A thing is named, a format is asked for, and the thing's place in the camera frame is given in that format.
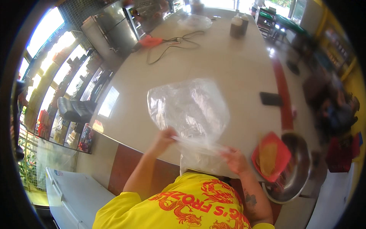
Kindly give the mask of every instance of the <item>yellow t-shirt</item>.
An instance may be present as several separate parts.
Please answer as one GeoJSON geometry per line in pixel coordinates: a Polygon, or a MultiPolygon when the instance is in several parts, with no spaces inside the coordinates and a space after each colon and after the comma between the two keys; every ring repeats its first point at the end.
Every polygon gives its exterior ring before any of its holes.
{"type": "MultiPolygon", "coordinates": [[[[97,212],[93,229],[250,229],[242,212],[242,201],[231,186],[213,176],[185,173],[144,201],[137,193],[122,192],[97,212]]],[[[253,229],[274,226],[261,223],[253,229]]]]}

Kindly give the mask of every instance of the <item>white tabletop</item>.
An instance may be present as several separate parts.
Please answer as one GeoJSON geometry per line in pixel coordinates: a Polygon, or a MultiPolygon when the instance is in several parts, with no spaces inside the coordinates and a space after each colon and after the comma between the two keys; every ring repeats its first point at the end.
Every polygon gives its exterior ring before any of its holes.
{"type": "MultiPolygon", "coordinates": [[[[179,28],[179,19],[178,14],[172,15],[152,36],[170,39],[189,33],[179,28]]],[[[242,39],[230,37],[230,25],[230,19],[218,18],[205,35],[191,39],[201,45],[199,49],[170,48],[153,65],[146,63],[146,50],[131,54],[101,96],[90,125],[119,143],[145,152],[158,132],[147,110],[147,91],[173,82],[211,78],[230,112],[230,123],[218,143],[241,149],[250,160],[259,133],[281,134],[280,108],[262,105],[259,97],[259,92],[278,93],[278,90],[266,44],[253,18],[242,39]]],[[[155,47],[151,60],[158,58],[167,46],[155,47]]],[[[171,147],[159,159],[179,165],[180,154],[176,147],[171,147]]],[[[263,181],[258,173],[257,178],[263,181]]]]}

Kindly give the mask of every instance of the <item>person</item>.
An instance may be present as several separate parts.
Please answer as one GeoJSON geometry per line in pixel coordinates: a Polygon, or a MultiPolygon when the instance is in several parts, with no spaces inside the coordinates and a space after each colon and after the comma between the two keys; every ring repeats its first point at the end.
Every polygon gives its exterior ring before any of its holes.
{"type": "Polygon", "coordinates": [[[123,192],[96,214],[99,228],[253,228],[274,229],[272,209],[261,185],[240,150],[221,155],[240,177],[245,199],[214,176],[186,172],[149,196],[154,163],[176,136],[173,128],[160,131],[127,180],[123,192]]]}
{"type": "Polygon", "coordinates": [[[336,106],[332,101],[326,99],[320,108],[320,116],[326,118],[333,130],[347,128],[353,122],[353,117],[360,109],[360,103],[357,97],[353,97],[349,103],[346,103],[344,93],[338,89],[336,106]]]}
{"type": "Polygon", "coordinates": [[[163,13],[169,10],[165,0],[124,0],[122,7],[133,7],[132,16],[141,23],[146,34],[150,34],[163,21],[163,13]]]}

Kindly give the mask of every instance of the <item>sauce bottle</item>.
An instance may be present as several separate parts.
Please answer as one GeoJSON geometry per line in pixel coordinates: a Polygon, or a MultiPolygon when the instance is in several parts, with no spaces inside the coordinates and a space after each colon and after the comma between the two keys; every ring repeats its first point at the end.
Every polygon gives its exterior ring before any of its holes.
{"type": "Polygon", "coordinates": [[[243,23],[242,23],[242,34],[241,35],[245,36],[245,34],[247,33],[247,28],[248,28],[248,23],[249,23],[249,19],[248,19],[247,14],[244,13],[241,16],[241,19],[243,21],[243,23]]]}
{"type": "Polygon", "coordinates": [[[236,16],[231,19],[230,36],[239,38],[242,34],[242,24],[243,20],[240,18],[239,14],[236,14],[236,16]]]}

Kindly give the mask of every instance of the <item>black cable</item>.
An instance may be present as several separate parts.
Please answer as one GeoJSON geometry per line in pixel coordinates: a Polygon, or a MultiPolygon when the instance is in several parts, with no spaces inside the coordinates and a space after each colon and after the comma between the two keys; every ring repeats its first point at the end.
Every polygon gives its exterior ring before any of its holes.
{"type": "Polygon", "coordinates": [[[160,57],[159,57],[157,60],[155,60],[155,61],[153,61],[153,62],[149,63],[149,60],[150,60],[150,52],[151,52],[151,50],[153,49],[153,47],[152,47],[152,48],[151,48],[151,49],[149,49],[149,50],[148,50],[148,52],[147,52],[146,63],[147,63],[148,65],[151,65],[151,64],[154,64],[154,63],[158,62],[158,61],[163,57],[164,53],[165,53],[165,52],[166,52],[170,47],[184,48],[184,49],[196,49],[196,48],[199,48],[199,47],[201,46],[200,44],[197,44],[196,42],[190,41],[190,40],[188,40],[188,39],[190,39],[190,38],[194,37],[195,35],[204,35],[204,34],[205,34],[205,32],[204,32],[204,31],[199,30],[199,31],[195,31],[195,32],[193,32],[193,33],[186,34],[186,35],[184,35],[183,37],[174,37],[174,38],[171,38],[171,39],[168,39],[168,40],[163,40],[163,42],[162,42],[161,44],[163,44],[163,43],[165,43],[165,42],[169,42],[169,41],[178,41],[178,38],[181,38],[181,39],[183,39],[184,41],[187,41],[187,42],[190,42],[190,43],[192,43],[192,44],[195,44],[196,46],[195,46],[195,47],[191,47],[191,48],[185,48],[185,47],[180,47],[180,46],[171,45],[171,46],[167,47],[167,48],[164,50],[164,52],[160,55],[160,57]]]}

